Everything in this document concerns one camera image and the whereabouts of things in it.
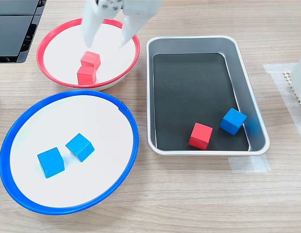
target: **tray rim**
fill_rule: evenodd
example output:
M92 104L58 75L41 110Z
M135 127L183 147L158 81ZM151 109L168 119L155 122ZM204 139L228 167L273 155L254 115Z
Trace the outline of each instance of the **tray rim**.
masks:
M251 95L251 99L255 108L255 111L257 112L259 123L262 127L263 135L265 137L265 144L264 146L257 151L234 151L234 150L161 150L158 149L151 141L151 111L150 111L150 104L151 104L151 93L150 93L150 53L149 53L149 47L150 44L159 39L207 39L207 38L225 38L230 40L234 43L236 51L238 53L242 71L245 75L246 83L249 88L249 92ZM226 35L209 35L209 36L158 36L150 39L146 44L146 62L147 62L147 143L149 147L154 151L155 153L159 155L168 155L168 156L259 156L267 152L267 150L270 147L270 139L263 121L262 114L258 108L257 101L242 59L242 55L239 49L239 46L233 38Z

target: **red cube in tray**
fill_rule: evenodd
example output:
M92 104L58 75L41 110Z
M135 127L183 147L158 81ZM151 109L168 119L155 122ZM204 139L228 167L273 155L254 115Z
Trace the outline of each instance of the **red cube in tray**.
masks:
M191 133L189 145L205 150L208 147L213 129L196 123Z

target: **red rim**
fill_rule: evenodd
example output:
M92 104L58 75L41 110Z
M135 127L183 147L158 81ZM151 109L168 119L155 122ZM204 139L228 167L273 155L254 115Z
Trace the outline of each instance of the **red rim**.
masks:
M54 81L56 83L59 83L59 84L64 85L64 86L75 87L75 88L102 87L102 86L111 84L111 83L117 81L118 79L120 79L121 77L125 76L132 69L132 67L136 64L137 59L140 55L140 42L139 42L136 35L132 38L132 40L134 41L134 44L135 44L135 56L134 56L133 62L128 67L128 69L126 69L122 74L118 75L117 77L115 77L115 78L113 78L109 81L106 81L106 82L103 82L103 83L96 83L96 84L92 84L92 85L75 85L75 84L69 84L69 83L61 82L61 81L57 80L55 77L53 77L47 71L47 69L45 67L45 64L44 64L44 53L45 53L46 47L48 46L50 41L53 40L56 35L63 32L64 30L66 30L68 28L71 28L71 27L74 27L74 26L77 26L77 25L80 25L81 23L82 23L81 18L66 22L66 23L60 25L59 27L53 29L42 40L42 42L38 46L38 50L37 50L37 63L38 63L38 66L39 66L40 70L44 73L44 75L46 75L49 79L51 79L52 81ZM122 28L122 23L119 22L119 21L116 21L116 20L105 19L103 23L110 24L110 25L113 25L113 26L118 27L118 28Z

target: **robotic arm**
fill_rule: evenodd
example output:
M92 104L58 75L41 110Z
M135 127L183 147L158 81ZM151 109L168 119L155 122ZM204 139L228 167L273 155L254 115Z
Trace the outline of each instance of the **robotic arm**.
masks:
M126 16L121 31L124 46L158 13L161 0L87 0L82 21L82 32L87 47L92 46L94 36L104 19L113 19L122 9Z

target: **black tray bottom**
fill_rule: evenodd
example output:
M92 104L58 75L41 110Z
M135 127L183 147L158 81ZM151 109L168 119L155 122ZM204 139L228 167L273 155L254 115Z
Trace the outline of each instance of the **black tray bottom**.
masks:
M243 127L235 136L219 127L230 108L238 109L222 55L158 54L153 67L158 149L197 150L188 144L196 122L213 128L207 150L249 149Z

